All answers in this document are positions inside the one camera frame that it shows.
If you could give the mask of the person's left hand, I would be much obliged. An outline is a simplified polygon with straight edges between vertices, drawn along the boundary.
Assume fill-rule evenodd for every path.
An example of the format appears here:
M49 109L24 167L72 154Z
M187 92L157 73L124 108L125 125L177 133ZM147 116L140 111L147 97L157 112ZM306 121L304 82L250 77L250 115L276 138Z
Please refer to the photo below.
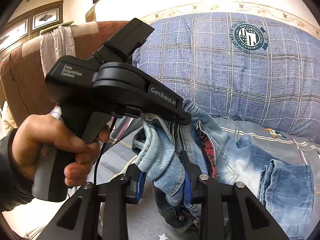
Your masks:
M108 142L109 139L109 127L104 126L97 139L87 145L51 115L31 115L24 120L15 134L12 157L21 174L33 181L37 158L44 144L74 153L75 161L65 166L63 178L67 186L80 186L86 182L93 163L100 155L99 142Z

